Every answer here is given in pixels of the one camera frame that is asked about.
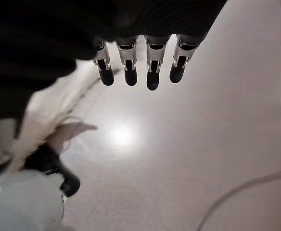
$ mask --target black sleeve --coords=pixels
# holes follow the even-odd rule
[[[94,57],[95,39],[204,37],[226,0],[0,0],[0,118]]]

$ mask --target floor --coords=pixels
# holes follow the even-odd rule
[[[64,223],[73,231],[281,230],[281,6],[230,0],[178,84],[168,77],[175,40],[156,91],[146,88],[143,37],[134,87],[110,44],[114,85],[95,81],[53,137],[82,180]]]

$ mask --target black fingertip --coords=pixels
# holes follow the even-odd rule
[[[172,83],[179,83],[183,77],[184,68],[182,66],[171,66],[169,78]]]
[[[100,77],[102,83],[106,86],[111,86],[114,83],[114,75],[111,68],[109,70],[102,69],[100,71]]]
[[[125,71],[126,83],[129,86],[134,86],[137,83],[137,73],[135,70],[127,70]]]
[[[147,73],[147,87],[149,90],[155,90],[159,86],[159,73],[155,71]]]

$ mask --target robotic hand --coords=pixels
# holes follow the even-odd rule
[[[134,86],[138,78],[136,42],[138,36],[144,35],[147,86],[155,90],[168,39],[176,34],[170,80],[178,83],[225,2],[0,0],[0,173],[13,158],[6,149],[18,135],[32,93],[73,72],[76,59],[93,60],[102,82],[110,86],[114,76],[106,41],[115,41],[126,82]],[[56,155],[42,158],[48,152],[40,148],[39,156],[29,158],[24,168],[44,175],[60,173],[64,177],[61,191],[67,196],[74,194],[79,188],[77,177],[63,167]]]

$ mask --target gray plastic part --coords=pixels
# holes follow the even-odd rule
[[[63,200],[54,179],[25,170],[0,179],[0,231],[55,231]]]

